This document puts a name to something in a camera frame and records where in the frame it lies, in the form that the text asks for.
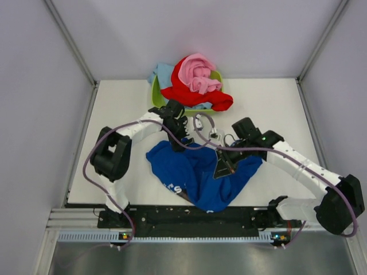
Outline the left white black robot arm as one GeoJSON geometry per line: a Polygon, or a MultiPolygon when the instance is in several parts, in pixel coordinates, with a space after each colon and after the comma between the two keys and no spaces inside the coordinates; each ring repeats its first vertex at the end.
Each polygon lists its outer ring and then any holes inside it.
{"type": "Polygon", "coordinates": [[[95,183],[106,194],[106,206],[112,212],[110,220],[117,227],[129,223],[130,213],[125,210],[129,201],[126,197],[122,177],[130,165],[133,146],[154,133],[165,131],[174,152],[183,152],[193,142],[188,136],[193,126],[184,115],[184,106],[175,100],[162,107],[152,107],[138,120],[114,129],[104,127],[97,142],[88,155],[90,163],[100,177],[95,183]]]}

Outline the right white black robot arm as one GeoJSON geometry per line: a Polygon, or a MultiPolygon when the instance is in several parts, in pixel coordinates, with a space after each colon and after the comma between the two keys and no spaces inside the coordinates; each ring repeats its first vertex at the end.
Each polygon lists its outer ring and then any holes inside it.
{"type": "Polygon", "coordinates": [[[210,138],[215,141],[217,166],[215,178],[233,175],[239,163],[252,156],[281,169],[312,194],[311,199],[296,199],[286,195],[271,201],[267,213],[271,225],[279,227],[288,220],[317,222],[334,235],[346,236],[352,225],[353,236],[357,217],[365,210],[360,181],[353,175],[342,177],[321,167],[293,149],[282,136],[268,130],[261,132],[248,117],[232,126],[238,139],[232,146],[224,143],[223,131],[213,128],[210,138]]]}

